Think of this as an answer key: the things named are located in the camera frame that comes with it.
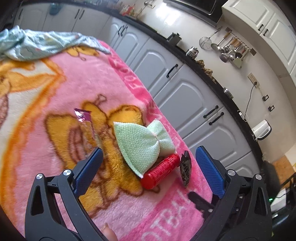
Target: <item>white appliance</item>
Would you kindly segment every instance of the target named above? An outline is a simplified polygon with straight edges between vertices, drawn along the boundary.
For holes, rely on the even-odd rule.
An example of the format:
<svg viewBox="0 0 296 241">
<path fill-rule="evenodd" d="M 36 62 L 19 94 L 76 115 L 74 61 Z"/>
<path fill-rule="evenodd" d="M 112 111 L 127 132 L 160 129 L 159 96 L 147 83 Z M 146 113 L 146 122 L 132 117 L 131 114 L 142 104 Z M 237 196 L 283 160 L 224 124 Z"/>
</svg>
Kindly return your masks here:
<svg viewBox="0 0 296 241">
<path fill-rule="evenodd" d="M 261 121 L 258 125 L 252 128 L 256 141 L 265 139 L 272 131 L 270 124 L 267 120 Z"/>
</svg>

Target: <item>pink blanket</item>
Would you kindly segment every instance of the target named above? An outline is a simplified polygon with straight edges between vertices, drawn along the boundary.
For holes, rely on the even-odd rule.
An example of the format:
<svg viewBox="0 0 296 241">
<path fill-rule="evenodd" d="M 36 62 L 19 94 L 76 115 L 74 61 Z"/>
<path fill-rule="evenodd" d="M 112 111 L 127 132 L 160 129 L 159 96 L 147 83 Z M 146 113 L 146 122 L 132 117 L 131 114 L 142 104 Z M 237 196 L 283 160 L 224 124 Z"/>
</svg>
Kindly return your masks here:
<svg viewBox="0 0 296 241">
<path fill-rule="evenodd" d="M 104 162 L 80 200 L 101 228 L 105 222 L 120 241 L 188 241 L 203 224 L 187 198 L 195 191 L 207 201 L 212 192 L 192 158 L 189 186 L 179 168 L 157 188 L 144 190 L 118 149 L 113 122 L 147 126 L 160 120 L 177 153 L 188 147 L 131 69 L 111 55 L 74 47 L 35 62 L 0 62 L 0 201 L 24 235 L 25 209 L 35 176 L 59 175 L 85 157 L 94 145 L 73 109 L 91 110 Z M 57 197 L 67 227 L 74 227 Z"/>
</svg>

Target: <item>person's finger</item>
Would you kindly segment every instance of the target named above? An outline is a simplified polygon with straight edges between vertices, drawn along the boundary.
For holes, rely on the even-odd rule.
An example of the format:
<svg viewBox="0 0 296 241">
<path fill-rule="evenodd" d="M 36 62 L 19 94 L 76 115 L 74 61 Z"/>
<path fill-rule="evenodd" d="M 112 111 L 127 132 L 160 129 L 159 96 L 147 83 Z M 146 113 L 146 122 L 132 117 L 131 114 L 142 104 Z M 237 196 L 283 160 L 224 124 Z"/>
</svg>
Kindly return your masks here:
<svg viewBox="0 0 296 241">
<path fill-rule="evenodd" d="M 109 228 L 109 225 L 107 223 L 105 223 L 105 225 L 101 229 L 101 232 L 109 241 L 118 241 L 115 232 L 111 228 Z"/>
</svg>

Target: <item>electrical outlet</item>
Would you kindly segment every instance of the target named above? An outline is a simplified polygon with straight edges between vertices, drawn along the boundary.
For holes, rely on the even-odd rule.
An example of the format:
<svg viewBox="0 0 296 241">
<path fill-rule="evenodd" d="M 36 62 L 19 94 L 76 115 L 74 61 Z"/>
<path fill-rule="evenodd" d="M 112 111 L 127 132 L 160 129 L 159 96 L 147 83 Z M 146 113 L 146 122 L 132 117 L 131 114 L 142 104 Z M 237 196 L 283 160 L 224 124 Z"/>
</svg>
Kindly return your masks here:
<svg viewBox="0 0 296 241">
<path fill-rule="evenodd" d="M 259 82 L 258 82 L 258 80 L 255 78 L 255 76 L 254 76 L 252 73 L 250 73 L 250 74 L 248 75 L 248 78 L 249 78 L 250 81 L 253 83 L 253 85 L 255 85 L 255 82 L 257 82 L 257 84 L 255 85 L 255 88 L 257 88 L 257 87 L 259 86 Z"/>
</svg>

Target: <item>kitchen counter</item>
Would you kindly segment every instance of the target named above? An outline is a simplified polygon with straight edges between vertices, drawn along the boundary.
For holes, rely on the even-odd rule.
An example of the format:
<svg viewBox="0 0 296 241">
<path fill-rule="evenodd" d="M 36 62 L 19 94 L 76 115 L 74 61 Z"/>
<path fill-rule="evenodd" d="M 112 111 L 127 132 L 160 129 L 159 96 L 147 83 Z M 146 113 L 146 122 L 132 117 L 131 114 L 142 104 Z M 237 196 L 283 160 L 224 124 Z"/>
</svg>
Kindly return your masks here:
<svg viewBox="0 0 296 241">
<path fill-rule="evenodd" d="M 258 143 L 253 138 L 253 132 L 248 125 L 247 122 L 245 122 L 240 115 L 238 114 L 239 108 L 237 105 L 224 93 L 223 87 L 216 81 L 213 82 L 210 77 L 208 77 L 204 71 L 201 69 L 201 67 L 192 59 L 187 57 L 185 55 L 185 52 L 178 48 L 170 45 L 166 38 L 158 34 L 154 29 L 146 25 L 145 23 L 134 20 L 132 18 L 122 16 L 119 14 L 118 11 L 109 9 L 102 6 L 96 6 L 89 3 L 84 3 L 81 1 L 74 1 L 74 0 L 52 0 L 52 1 L 46 1 L 46 0 L 26 0 L 23 2 L 23 5 L 25 4 L 33 4 L 33 3 L 65 3 L 65 4 L 74 4 L 78 6 L 83 7 L 89 7 L 101 12 L 104 12 L 106 14 L 109 14 L 113 17 L 116 17 L 135 28 L 141 30 L 148 36 L 150 36 L 152 39 L 154 39 L 156 42 L 158 42 L 160 45 L 162 45 L 164 48 L 166 48 L 168 51 L 170 51 L 174 56 L 176 56 L 182 63 L 188 65 L 206 84 L 207 86 L 212 90 L 212 92 L 219 98 L 219 100 L 224 104 L 226 109 L 229 111 L 233 119 L 236 121 L 237 125 L 239 126 L 240 130 L 242 131 L 244 137 L 246 138 L 250 148 L 252 149 L 252 152 L 256 158 L 256 161 L 258 163 L 259 168 L 262 167 L 263 161 L 262 161 L 262 152 L 258 145 Z"/>
</svg>

